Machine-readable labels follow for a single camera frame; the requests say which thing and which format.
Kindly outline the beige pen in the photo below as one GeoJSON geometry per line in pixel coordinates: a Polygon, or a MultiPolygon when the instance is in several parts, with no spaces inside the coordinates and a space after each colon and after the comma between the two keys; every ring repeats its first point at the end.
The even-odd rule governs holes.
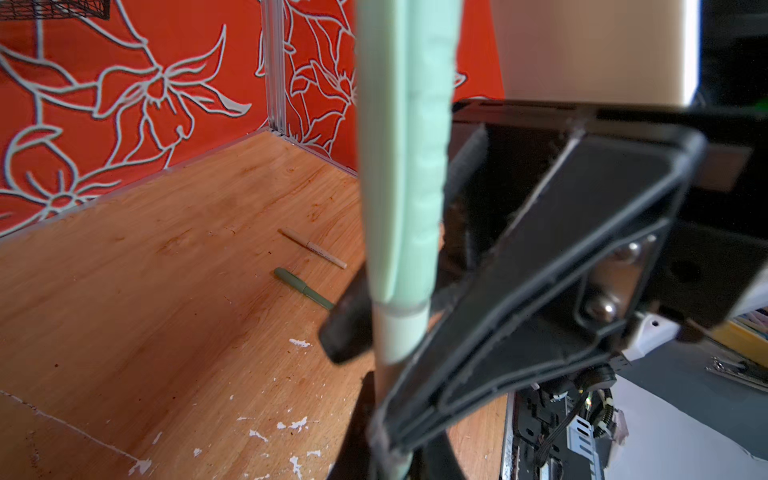
{"type": "Polygon", "coordinates": [[[347,263],[345,261],[343,261],[340,258],[336,257],[335,255],[333,255],[332,253],[330,253],[329,251],[327,251],[326,249],[324,249],[320,245],[312,242],[309,239],[304,238],[303,236],[301,236],[297,232],[295,232],[295,231],[293,231],[291,229],[281,228],[281,229],[279,229],[279,233],[281,235],[285,236],[286,238],[289,238],[294,243],[297,243],[298,245],[301,245],[303,248],[313,252],[314,254],[316,254],[316,255],[320,256],[321,258],[325,259],[326,261],[332,263],[333,265],[335,265],[335,266],[337,266],[337,267],[339,267],[341,269],[346,269],[347,268],[347,263]]]}

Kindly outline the olive green pen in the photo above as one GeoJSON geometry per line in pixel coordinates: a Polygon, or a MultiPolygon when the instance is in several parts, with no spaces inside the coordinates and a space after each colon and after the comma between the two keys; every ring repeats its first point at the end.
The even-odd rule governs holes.
{"type": "Polygon", "coordinates": [[[378,479],[403,479],[410,468],[410,452],[390,453],[391,439],[384,418],[391,391],[426,334],[429,318],[429,300],[409,307],[372,305],[376,409],[367,435],[378,479]]]}

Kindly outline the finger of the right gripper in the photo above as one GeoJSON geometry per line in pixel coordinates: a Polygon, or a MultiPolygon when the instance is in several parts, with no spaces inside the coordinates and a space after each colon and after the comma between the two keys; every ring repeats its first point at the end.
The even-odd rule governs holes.
{"type": "Polygon", "coordinates": [[[666,240],[706,145],[673,125],[570,139],[376,408],[372,451],[405,455],[504,393],[606,361],[627,319],[583,314],[610,295],[590,274],[634,240],[666,240]]]}
{"type": "Polygon", "coordinates": [[[319,331],[336,364],[373,351],[373,303],[415,306],[432,298],[440,223],[487,156],[484,125],[454,126],[424,159],[362,143],[360,187],[366,260],[319,331]]]}

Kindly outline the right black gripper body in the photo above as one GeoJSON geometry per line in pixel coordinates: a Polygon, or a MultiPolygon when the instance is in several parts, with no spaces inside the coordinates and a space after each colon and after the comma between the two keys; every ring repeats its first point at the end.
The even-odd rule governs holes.
{"type": "Polygon", "coordinates": [[[460,262],[476,268],[578,129],[643,134],[676,125],[707,139],[704,159],[651,276],[662,315],[713,327],[767,303],[767,115],[754,108],[632,107],[463,100],[454,131],[478,125],[487,157],[464,194],[467,231],[452,230],[460,262]]]}

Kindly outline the green pen cap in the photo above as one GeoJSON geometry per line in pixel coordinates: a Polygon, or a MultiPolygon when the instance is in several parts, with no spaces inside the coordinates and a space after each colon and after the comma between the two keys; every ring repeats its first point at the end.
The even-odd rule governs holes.
{"type": "Polygon", "coordinates": [[[359,1],[356,4],[356,134],[362,143],[424,159],[449,136],[460,1],[359,1]]]}

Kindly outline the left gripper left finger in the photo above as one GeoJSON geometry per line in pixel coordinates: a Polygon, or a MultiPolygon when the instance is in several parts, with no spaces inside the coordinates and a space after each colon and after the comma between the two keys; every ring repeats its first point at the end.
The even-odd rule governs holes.
{"type": "Polygon", "coordinates": [[[374,373],[362,380],[355,408],[328,480],[370,480],[377,478],[376,464],[367,440],[367,428],[375,411],[374,373]]]}

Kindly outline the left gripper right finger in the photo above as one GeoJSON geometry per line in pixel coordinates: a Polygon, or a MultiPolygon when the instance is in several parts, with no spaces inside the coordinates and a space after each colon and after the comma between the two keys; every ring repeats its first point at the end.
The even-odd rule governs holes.
{"type": "Polygon", "coordinates": [[[465,480],[450,439],[442,432],[416,452],[416,478],[420,480],[465,480]]]}

